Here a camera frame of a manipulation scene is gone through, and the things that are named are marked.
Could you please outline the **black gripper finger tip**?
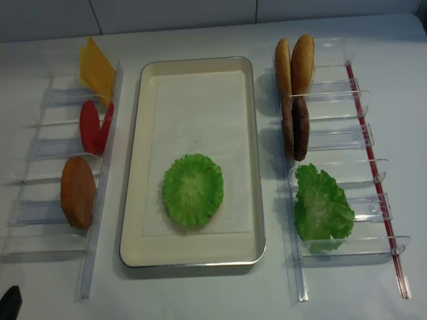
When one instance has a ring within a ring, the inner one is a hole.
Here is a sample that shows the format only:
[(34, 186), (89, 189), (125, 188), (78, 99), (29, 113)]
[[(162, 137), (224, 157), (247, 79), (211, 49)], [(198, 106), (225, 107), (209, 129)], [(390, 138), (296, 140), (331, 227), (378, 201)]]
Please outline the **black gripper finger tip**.
[(16, 320), (22, 305), (18, 285), (10, 287), (0, 300), (0, 320)]

